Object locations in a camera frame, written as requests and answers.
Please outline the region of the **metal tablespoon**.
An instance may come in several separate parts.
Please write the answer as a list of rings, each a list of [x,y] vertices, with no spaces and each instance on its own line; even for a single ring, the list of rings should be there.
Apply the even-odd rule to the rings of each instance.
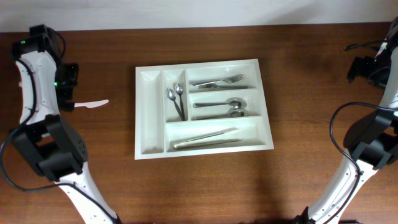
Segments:
[[[231,108],[228,112],[224,114],[209,115],[209,116],[197,116],[192,118],[192,120],[204,120],[204,119],[221,119],[221,118],[239,118],[245,117],[249,114],[248,110],[243,108]]]
[[[226,101],[217,102],[217,103],[194,103],[193,107],[194,108],[204,108],[204,107],[209,107],[209,106],[223,106],[223,105],[229,105],[230,107],[232,107],[234,109],[247,107],[246,101],[242,98],[230,98],[230,99],[227,99]]]

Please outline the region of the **long metal fork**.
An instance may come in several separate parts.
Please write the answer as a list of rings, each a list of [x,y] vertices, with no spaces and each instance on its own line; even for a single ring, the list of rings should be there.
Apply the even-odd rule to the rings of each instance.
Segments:
[[[217,85],[216,83],[200,85],[197,87],[198,90],[238,90],[248,88],[250,88],[248,85]]]

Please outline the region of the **small metal teaspoon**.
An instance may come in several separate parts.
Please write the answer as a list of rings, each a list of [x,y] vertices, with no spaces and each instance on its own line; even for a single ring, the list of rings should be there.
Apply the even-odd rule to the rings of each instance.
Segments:
[[[184,120],[183,113],[182,113],[179,105],[176,102],[176,100],[177,100],[176,93],[172,89],[168,88],[166,90],[166,94],[167,94],[167,98],[173,102],[178,115],[180,116],[181,120],[183,121]]]
[[[182,99],[182,94],[183,94],[183,86],[180,83],[177,83],[175,85],[175,92],[176,94],[179,96],[179,100],[180,100],[180,109],[182,112],[182,120],[185,121],[185,111],[184,111],[184,107],[183,107],[183,99]]]

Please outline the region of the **white plastic knife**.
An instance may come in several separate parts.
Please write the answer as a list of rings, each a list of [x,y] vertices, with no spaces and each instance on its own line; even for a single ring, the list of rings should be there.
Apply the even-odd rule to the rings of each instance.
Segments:
[[[99,100],[99,101],[90,101],[90,102],[83,102],[83,103],[75,103],[74,107],[79,108],[79,107],[85,107],[85,108],[97,108],[100,106],[103,106],[105,104],[109,103],[109,100]]]

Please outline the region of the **short metal fork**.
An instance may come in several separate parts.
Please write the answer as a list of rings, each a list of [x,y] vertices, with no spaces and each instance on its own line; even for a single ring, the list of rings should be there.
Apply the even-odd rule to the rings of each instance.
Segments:
[[[243,78],[244,78],[244,75],[242,73],[239,73],[239,74],[233,75],[231,77],[216,78],[216,79],[212,79],[212,80],[195,81],[195,82],[191,82],[190,84],[193,86],[204,86],[204,85],[214,84],[214,83],[218,83],[218,82],[232,84],[232,83],[242,80]]]

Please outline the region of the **white plastic cutlery tray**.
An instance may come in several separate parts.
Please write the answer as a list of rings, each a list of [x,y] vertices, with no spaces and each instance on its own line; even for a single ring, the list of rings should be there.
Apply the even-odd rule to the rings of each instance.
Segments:
[[[136,67],[137,160],[273,147],[257,59]]]

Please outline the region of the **metal serving tongs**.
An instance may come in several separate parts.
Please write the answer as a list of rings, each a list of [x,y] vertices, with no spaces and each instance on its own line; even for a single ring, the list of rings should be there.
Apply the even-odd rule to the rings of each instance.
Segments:
[[[212,138],[215,136],[220,136],[227,133],[232,133],[237,131],[238,128],[228,128],[223,129],[221,131],[216,131],[212,133],[202,134],[199,136],[194,136],[186,139],[181,140],[174,140],[170,142],[170,147],[173,150],[182,150],[188,149],[192,147],[200,147],[200,146],[210,146],[215,144],[225,144],[231,142],[239,142],[240,139],[215,139],[215,140],[208,140],[208,138]]]

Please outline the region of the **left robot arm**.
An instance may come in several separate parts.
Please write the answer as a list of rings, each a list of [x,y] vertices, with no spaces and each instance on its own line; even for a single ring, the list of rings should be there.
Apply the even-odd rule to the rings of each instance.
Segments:
[[[72,100],[79,67],[63,63],[65,50],[65,39],[44,24],[30,27],[28,38],[12,44],[22,113],[1,148],[11,143],[38,176],[50,181],[36,191],[60,188],[85,223],[120,223],[90,174],[83,138],[60,114],[79,105]]]

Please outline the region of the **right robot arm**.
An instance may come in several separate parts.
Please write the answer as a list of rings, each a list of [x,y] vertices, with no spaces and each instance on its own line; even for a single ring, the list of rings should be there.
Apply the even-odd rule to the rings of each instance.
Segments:
[[[339,223],[341,215],[363,184],[378,170],[397,161],[397,20],[391,22],[386,37],[365,42],[377,54],[356,57],[348,72],[352,82],[363,77],[384,91],[378,105],[360,102],[373,112],[352,124],[336,146],[342,153],[338,170],[322,196],[297,215],[294,223]]]

